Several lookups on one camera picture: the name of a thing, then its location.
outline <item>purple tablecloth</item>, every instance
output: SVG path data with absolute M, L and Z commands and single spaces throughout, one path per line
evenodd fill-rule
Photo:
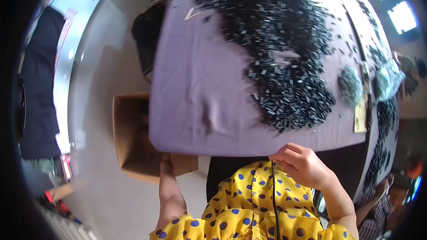
M 364 133 L 353 132 L 354 111 L 345 105 L 337 85 L 338 74 L 346 65 L 355 66 L 360 76 L 354 61 L 354 57 L 361 61 L 360 53 L 350 55 L 346 44 L 357 45 L 343 3 L 361 35 L 365 53 L 369 54 L 368 44 L 380 43 L 355 0 L 314 1 L 335 16 L 328 16 L 326 21 L 334 29 L 330 47 L 336 51 L 323 56 L 325 73 L 320 74 L 336 98 L 326 123 L 283 134 L 262 124 L 263 110 L 252 97 L 255 82 L 247 77 L 248 65 L 254 59 L 241 46 L 224 39 L 220 16 L 214 10 L 201 12 L 193 0 L 170 0 L 150 96 L 149 136 L 154 147 L 164 152 L 243 157 L 267 156 L 288 142 L 319 152 L 365 141 Z M 212 21 L 204 23 L 207 15 L 212 15 Z M 387 46 L 384 54 L 390 57 L 381 25 L 380 34 Z M 370 57 L 367 62 L 373 66 Z

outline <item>black wire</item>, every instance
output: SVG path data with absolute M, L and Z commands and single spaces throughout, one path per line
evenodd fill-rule
M 277 212 L 276 207 L 276 179 L 274 177 L 274 168 L 273 168 L 273 161 L 271 161 L 271 172 L 273 176 L 273 208 L 274 208 L 274 215 L 276 216 L 276 240 L 280 240 L 280 224 L 279 224 L 279 214 Z

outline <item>clear plastic bag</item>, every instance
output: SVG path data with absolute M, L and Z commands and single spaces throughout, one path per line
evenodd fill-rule
M 385 63 L 376 75 L 376 96 L 378 101 L 383 102 L 392 98 L 399 90 L 405 73 L 399 69 L 397 63 L 390 59 Z

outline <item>yellow polka dot blouse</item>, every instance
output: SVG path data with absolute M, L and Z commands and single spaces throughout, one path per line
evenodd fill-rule
M 219 192 L 201 219 L 184 215 L 152 232 L 151 240 L 337 240 L 354 239 L 341 225 L 323 230 L 312 202 L 311 189 L 296 183 L 271 163 L 256 162 L 239 169 L 219 184 Z M 277 236 L 272 203 L 275 196 L 280 221 Z

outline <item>bracelet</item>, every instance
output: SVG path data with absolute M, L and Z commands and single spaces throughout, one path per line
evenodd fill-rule
M 168 163 L 169 165 L 172 165 L 172 161 L 170 161 L 170 160 L 162 159 L 162 160 L 160 161 L 160 164 L 162 164 L 163 162 L 166 162 L 166 163 Z

